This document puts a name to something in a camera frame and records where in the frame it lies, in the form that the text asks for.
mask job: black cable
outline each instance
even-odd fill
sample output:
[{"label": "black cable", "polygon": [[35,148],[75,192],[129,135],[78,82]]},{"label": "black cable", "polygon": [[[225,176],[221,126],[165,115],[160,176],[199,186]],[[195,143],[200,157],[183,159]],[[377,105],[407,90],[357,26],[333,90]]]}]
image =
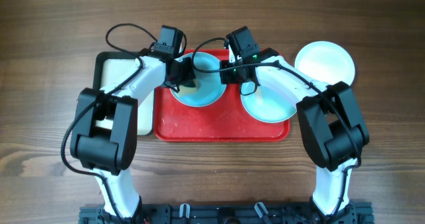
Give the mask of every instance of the black cable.
[{"label": "black cable", "polygon": [[341,194],[339,196],[338,202],[337,202],[337,206],[335,207],[335,209],[333,210],[333,213],[330,215],[329,220],[332,220],[336,217],[336,214],[338,213],[338,210],[343,202],[343,198],[344,198],[344,193],[345,193],[345,186],[347,184],[347,176],[348,176],[348,171],[350,169],[353,168],[358,168],[361,165],[361,157],[360,157],[360,152],[359,149],[357,148],[353,135],[350,132],[350,129],[348,128],[347,124],[344,122],[344,120],[342,119],[341,114],[338,112],[338,110],[336,109],[336,107],[333,105],[333,103],[322,93],[322,91],[320,91],[316,86],[314,86],[314,84],[312,82],[309,82],[308,80],[306,80],[304,77],[302,77],[301,75],[299,75],[298,73],[294,72],[291,69],[288,69],[284,66],[282,66],[281,64],[279,64],[278,61],[276,61],[277,63],[260,63],[260,64],[242,64],[242,65],[238,65],[235,67],[230,67],[230,68],[222,68],[222,69],[218,69],[218,70],[201,70],[199,68],[197,68],[195,66],[195,54],[196,52],[204,45],[211,43],[213,41],[224,41],[224,43],[227,42],[227,40],[225,38],[222,37],[217,37],[217,38],[213,38],[213,39],[209,39],[205,42],[203,42],[202,44],[200,44],[195,51],[193,51],[193,55],[192,55],[192,67],[194,70],[197,70],[199,72],[205,72],[205,73],[214,73],[214,72],[224,72],[227,70],[234,70],[236,68],[243,68],[243,67],[247,67],[247,66],[273,66],[276,67],[278,69],[282,69],[286,72],[289,72],[290,74],[294,75],[296,78],[300,79],[302,82],[304,82],[307,86],[309,86],[309,88],[313,89],[314,91],[316,91],[316,93],[318,93],[318,95],[320,95],[320,97],[322,97],[322,99],[324,99],[324,101],[326,102],[326,104],[330,107],[330,109],[332,110],[332,112],[338,117],[338,120],[341,122],[341,125],[344,128],[345,133],[347,134],[351,146],[354,149],[354,153],[355,153],[355,157],[357,158],[357,163],[355,165],[350,165],[347,166],[346,168],[344,168],[343,172],[343,186],[341,188]]},{"label": "black cable", "polygon": [[209,39],[209,40],[207,40],[207,41],[205,41],[205,42],[203,42],[202,44],[200,44],[194,51],[193,51],[193,54],[192,54],[192,68],[194,69],[194,70],[196,70],[196,71],[199,71],[199,72],[205,72],[205,73],[214,73],[214,72],[221,72],[221,71],[225,71],[226,69],[224,68],[224,69],[218,69],[218,70],[202,70],[202,69],[199,69],[199,68],[197,68],[196,66],[195,66],[195,62],[194,62],[194,59],[195,59],[195,54],[198,52],[198,50],[202,47],[202,46],[204,46],[204,45],[206,45],[206,44],[208,44],[208,43],[211,43],[211,42],[213,42],[213,41],[223,41],[223,42],[227,42],[227,40],[225,39],[225,38],[223,38],[223,37],[217,37],[217,38],[212,38],[212,39]]},{"label": "black cable", "polygon": [[257,88],[258,88],[258,85],[257,85],[257,84],[254,84],[254,85],[255,85],[255,87],[254,87],[254,91],[252,91],[252,92],[250,92],[250,93],[248,93],[248,94],[243,94],[243,93],[242,93],[242,85],[240,85],[240,86],[239,86],[239,93],[240,93],[240,95],[248,96],[248,95],[254,94],[254,93],[257,91]]},{"label": "black cable", "polygon": [[72,123],[71,123],[71,125],[68,127],[68,129],[66,130],[66,132],[65,132],[65,135],[64,135],[64,138],[63,138],[63,140],[62,140],[62,145],[60,146],[60,156],[61,156],[61,158],[62,158],[62,162],[64,163],[64,165],[69,169],[69,170],[71,170],[71,171],[73,171],[73,172],[75,172],[75,173],[79,173],[79,174],[83,174],[83,175],[91,175],[91,176],[94,176],[94,177],[98,177],[98,178],[100,178],[101,180],[102,180],[102,184],[104,185],[104,187],[105,187],[105,190],[106,190],[106,193],[107,193],[107,195],[108,195],[108,200],[109,200],[109,202],[111,203],[111,206],[112,206],[112,209],[114,210],[114,212],[115,212],[115,214],[116,214],[116,217],[118,218],[118,220],[120,221],[120,223],[124,223],[124,220],[121,218],[121,216],[120,216],[120,213],[118,212],[118,209],[117,209],[117,207],[116,207],[116,203],[114,202],[114,200],[112,199],[112,193],[111,193],[111,189],[110,189],[110,187],[109,187],[109,185],[108,185],[108,179],[106,178],[106,177],[104,177],[104,176],[102,176],[102,175],[100,175],[100,174],[98,174],[98,173],[92,173],[92,172],[89,172],[89,171],[82,171],[82,170],[78,170],[78,169],[76,169],[76,168],[74,168],[74,167],[72,167],[71,165],[70,165],[70,163],[68,162],[68,160],[66,159],[66,156],[65,156],[65,149],[66,149],[66,141],[68,140],[68,138],[69,138],[69,135],[70,135],[70,133],[71,133],[71,131],[74,129],[74,127],[75,127],[75,125],[81,120],[81,118],[91,109],[91,108],[93,108],[93,107],[95,107],[95,105],[97,105],[98,103],[100,103],[100,102],[103,102],[103,101],[105,101],[107,98],[109,98],[113,93],[115,93],[115,92],[117,92],[118,90],[120,90],[120,89],[122,89],[122,87],[124,87],[131,79],[133,79],[136,75],[138,75],[139,74],[139,72],[143,69],[143,62],[141,61],[141,59],[140,59],[140,57],[137,55],[137,54],[134,54],[134,53],[132,53],[132,52],[130,52],[130,51],[127,51],[127,50],[125,50],[125,49],[122,49],[122,48],[119,48],[119,47],[117,47],[117,46],[115,46],[115,45],[113,45],[113,44],[111,44],[110,42],[109,42],[109,40],[108,40],[108,38],[109,38],[109,34],[114,30],[114,29],[116,29],[116,28],[118,28],[118,27],[123,27],[123,26],[132,26],[132,27],[136,27],[136,28],[139,28],[139,29],[141,29],[142,31],[145,31],[150,37],[152,37],[152,39],[153,40],[157,40],[149,31],[147,31],[146,29],[144,29],[143,27],[140,27],[140,26],[138,26],[138,25],[134,25],[134,24],[131,24],[131,23],[124,23],[124,24],[118,24],[118,25],[115,25],[115,26],[113,26],[111,29],[109,29],[109,31],[106,33],[106,36],[105,36],[105,40],[106,40],[106,43],[109,45],[109,46],[111,46],[112,48],[114,48],[114,49],[116,49],[116,50],[118,50],[118,51],[121,51],[121,52],[123,52],[123,53],[126,53],[126,54],[129,54],[129,55],[132,55],[132,56],[134,56],[139,62],[140,62],[140,65],[139,65],[139,67],[137,68],[137,70],[131,75],[131,76],[129,76],[127,79],[125,79],[121,84],[119,84],[119,85],[117,85],[113,90],[111,90],[111,91],[109,91],[107,94],[105,94],[105,95],[103,95],[103,96],[98,96],[98,97],[96,97],[96,99],[93,101],[93,102],[91,102],[89,105],[87,105],[87,107],[85,107],[85,109],[83,109],[83,111],[81,111],[81,113],[79,113],[76,117],[75,117],[75,119],[74,119],[74,121],[72,121]]},{"label": "black cable", "polygon": [[174,91],[176,93],[180,92],[180,88],[179,88],[180,84],[176,84],[174,87],[168,85],[166,82],[164,82],[163,84],[165,85],[165,87],[170,88],[172,91]]}]

